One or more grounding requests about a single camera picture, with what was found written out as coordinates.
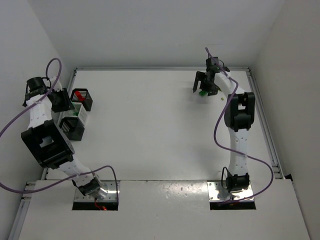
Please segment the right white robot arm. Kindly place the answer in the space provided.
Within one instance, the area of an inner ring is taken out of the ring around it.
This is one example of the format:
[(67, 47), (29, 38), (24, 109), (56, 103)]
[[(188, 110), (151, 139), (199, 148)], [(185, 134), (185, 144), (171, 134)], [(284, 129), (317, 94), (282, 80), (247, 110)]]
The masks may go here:
[(219, 66), (218, 57), (206, 59), (205, 72), (197, 71), (192, 91), (200, 89), (199, 95), (215, 96), (221, 91), (229, 105), (223, 112), (223, 119), (230, 135), (230, 162), (224, 167), (226, 177), (221, 178), (222, 187), (239, 192), (249, 187), (250, 175), (247, 167), (247, 140), (255, 119), (255, 94), (246, 92), (230, 79), (230, 70)]

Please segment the dark green lego plate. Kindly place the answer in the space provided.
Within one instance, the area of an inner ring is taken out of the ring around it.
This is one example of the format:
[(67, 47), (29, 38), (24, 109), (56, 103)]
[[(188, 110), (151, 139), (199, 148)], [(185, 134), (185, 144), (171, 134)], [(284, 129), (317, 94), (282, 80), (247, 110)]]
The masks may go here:
[(204, 97), (204, 96), (207, 96), (207, 95), (208, 95), (208, 92), (206, 92), (206, 91), (200, 91), (200, 92), (199, 92), (199, 95), (200, 95), (201, 97)]

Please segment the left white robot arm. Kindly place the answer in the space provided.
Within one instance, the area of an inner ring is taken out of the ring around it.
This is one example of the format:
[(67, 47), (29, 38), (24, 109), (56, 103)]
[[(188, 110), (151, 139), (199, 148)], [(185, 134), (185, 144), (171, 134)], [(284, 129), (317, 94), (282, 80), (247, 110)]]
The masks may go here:
[(49, 92), (53, 82), (45, 83), (40, 76), (27, 80), (23, 106), (30, 108), (29, 125), (21, 139), (41, 167), (65, 173), (83, 196), (98, 198), (101, 181), (78, 160), (72, 143), (53, 120), (52, 113), (75, 108), (60, 83)]

